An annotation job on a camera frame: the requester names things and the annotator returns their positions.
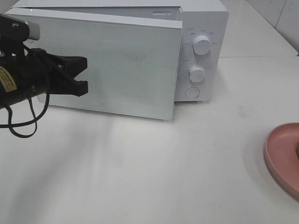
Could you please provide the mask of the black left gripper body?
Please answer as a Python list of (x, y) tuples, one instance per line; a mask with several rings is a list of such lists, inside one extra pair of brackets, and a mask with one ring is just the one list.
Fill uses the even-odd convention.
[(22, 59), (14, 56), (13, 100), (25, 100), (44, 93), (59, 93), (61, 87), (61, 57), (47, 53), (41, 48), (28, 50)]

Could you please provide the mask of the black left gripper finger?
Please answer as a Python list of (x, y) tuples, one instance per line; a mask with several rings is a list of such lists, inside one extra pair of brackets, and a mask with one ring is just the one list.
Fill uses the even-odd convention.
[(87, 59), (81, 56), (48, 55), (57, 66), (61, 66), (70, 77), (75, 78), (87, 69)]
[(63, 76), (46, 76), (47, 95), (83, 96), (88, 93), (87, 81), (76, 81)]

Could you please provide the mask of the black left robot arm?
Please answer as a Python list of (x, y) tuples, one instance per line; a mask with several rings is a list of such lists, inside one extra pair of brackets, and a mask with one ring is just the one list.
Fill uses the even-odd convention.
[(75, 77), (87, 68), (81, 56), (56, 56), (40, 48), (30, 49), (18, 61), (16, 56), (0, 59), (0, 102), (14, 105), (41, 94), (74, 95), (88, 93), (88, 82)]

